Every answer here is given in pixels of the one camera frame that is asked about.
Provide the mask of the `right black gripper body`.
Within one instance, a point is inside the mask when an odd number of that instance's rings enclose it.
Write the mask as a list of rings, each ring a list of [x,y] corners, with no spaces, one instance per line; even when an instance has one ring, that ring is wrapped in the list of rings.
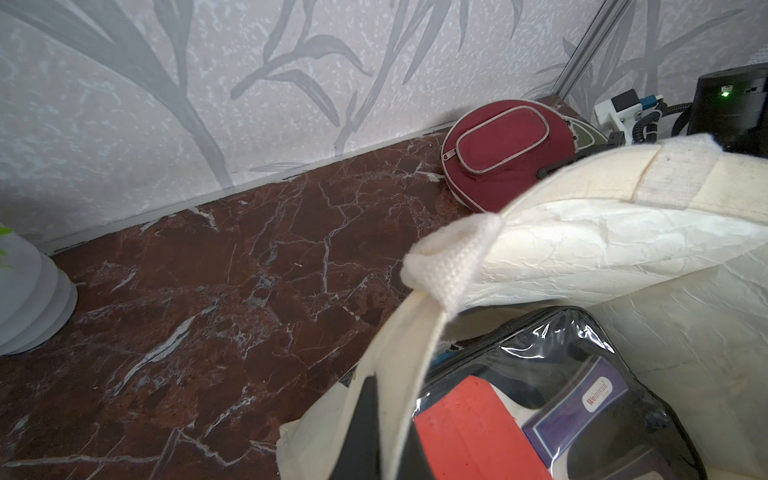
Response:
[[[707,133],[725,151],[765,158],[767,65],[747,65],[700,77],[687,133]]]

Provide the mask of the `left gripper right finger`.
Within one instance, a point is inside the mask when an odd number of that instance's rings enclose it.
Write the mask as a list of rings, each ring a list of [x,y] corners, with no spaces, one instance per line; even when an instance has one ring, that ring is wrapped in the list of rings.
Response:
[[[409,425],[400,460],[400,480],[434,480],[414,421]]]

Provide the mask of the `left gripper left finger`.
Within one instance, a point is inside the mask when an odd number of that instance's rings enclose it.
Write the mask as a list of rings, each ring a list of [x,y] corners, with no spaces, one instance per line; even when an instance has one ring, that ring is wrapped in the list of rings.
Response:
[[[378,384],[365,378],[331,480],[379,480],[380,433]]]

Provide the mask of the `olive green paddle case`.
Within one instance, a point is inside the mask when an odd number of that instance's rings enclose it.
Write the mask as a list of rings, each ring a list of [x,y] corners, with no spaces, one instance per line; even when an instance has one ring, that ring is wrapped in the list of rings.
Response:
[[[575,117],[565,116],[576,140],[576,151],[582,151],[591,147],[605,145],[607,137],[591,124]]]

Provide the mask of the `clear case red paddle set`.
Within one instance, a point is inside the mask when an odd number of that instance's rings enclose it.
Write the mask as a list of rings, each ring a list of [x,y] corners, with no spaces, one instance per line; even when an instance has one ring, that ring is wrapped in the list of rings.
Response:
[[[378,384],[380,479],[400,479],[412,421],[434,479],[703,479],[672,408],[579,307],[509,321],[436,354],[445,314],[402,307],[349,385]]]

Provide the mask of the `cream canvas tote bag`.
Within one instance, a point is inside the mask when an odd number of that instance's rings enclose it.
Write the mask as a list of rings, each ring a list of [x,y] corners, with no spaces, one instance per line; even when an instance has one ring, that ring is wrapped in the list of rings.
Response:
[[[767,162],[708,135],[621,147],[541,181],[500,213],[415,244],[410,294],[347,387],[283,425],[284,479],[326,479],[364,379],[379,391],[393,478],[443,332],[462,311],[575,305],[606,327],[630,370],[679,415],[714,479],[767,475]]]

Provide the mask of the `maroon paddle case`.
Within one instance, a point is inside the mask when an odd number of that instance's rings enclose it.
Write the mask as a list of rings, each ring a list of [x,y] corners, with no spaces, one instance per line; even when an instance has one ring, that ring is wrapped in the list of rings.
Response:
[[[569,121],[540,102],[501,100],[460,118],[441,147],[449,190],[476,213],[498,213],[577,152]]]

